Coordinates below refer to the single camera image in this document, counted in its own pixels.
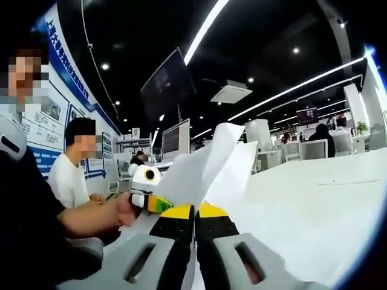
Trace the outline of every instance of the hand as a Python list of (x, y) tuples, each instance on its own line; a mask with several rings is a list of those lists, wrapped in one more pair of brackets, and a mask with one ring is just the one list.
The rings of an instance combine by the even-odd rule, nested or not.
[(130, 194), (122, 193), (115, 199), (119, 221), (122, 225), (130, 227), (136, 219), (135, 207), (129, 202)]
[(95, 193), (95, 194), (89, 196), (89, 198), (90, 198), (91, 201), (96, 201), (99, 204), (105, 204), (106, 203), (106, 198), (103, 195), (101, 195), (100, 193)]

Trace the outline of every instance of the display board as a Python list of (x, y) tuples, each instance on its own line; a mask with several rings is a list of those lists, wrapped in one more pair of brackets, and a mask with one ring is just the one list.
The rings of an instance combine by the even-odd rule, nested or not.
[(317, 108), (310, 108), (310, 109), (297, 111), (297, 120), (298, 120), (298, 125), (300, 126), (317, 123), (319, 121)]
[(86, 179), (106, 179), (88, 184), (89, 191), (102, 192), (101, 187), (106, 181), (117, 180), (118, 177), (111, 165), (113, 140), (120, 131), (100, 107), (77, 69), (60, 29), (56, 4), (37, 21), (34, 29), (49, 37), (50, 63), (42, 67), (49, 79), (42, 81), (46, 90), (36, 91), (37, 94), (44, 94), (41, 97), (46, 100), (48, 109), (42, 112), (26, 108), (22, 125), (28, 145), (34, 152), (39, 170), (47, 178), (55, 159), (66, 148), (64, 132), (67, 124), (79, 117), (95, 120), (96, 134), (102, 136), (102, 154), (82, 161), (81, 166)]

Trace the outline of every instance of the spotlight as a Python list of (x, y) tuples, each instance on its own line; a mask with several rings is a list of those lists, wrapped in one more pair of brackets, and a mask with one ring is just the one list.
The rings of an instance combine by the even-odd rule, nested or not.
[(102, 68), (104, 71), (107, 71), (107, 70), (110, 68), (110, 66), (109, 66), (107, 63), (103, 63), (102, 66), (101, 66), (101, 68)]

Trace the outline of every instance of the white paper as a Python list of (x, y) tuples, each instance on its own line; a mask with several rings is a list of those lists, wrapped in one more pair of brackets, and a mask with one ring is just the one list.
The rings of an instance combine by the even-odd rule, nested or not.
[(165, 197), (174, 205), (192, 204), (197, 210), (214, 179), (232, 156), (243, 130), (244, 126), (218, 125), (208, 146), (176, 157), (154, 194)]
[(204, 200), (220, 208), (242, 201), (256, 153), (256, 142), (237, 144)]

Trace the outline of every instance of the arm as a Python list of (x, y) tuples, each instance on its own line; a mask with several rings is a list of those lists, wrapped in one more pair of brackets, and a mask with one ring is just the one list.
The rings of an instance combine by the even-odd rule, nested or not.
[(67, 208), (57, 217), (69, 237), (74, 238), (94, 237), (121, 225), (130, 226), (136, 219), (127, 193), (104, 205)]

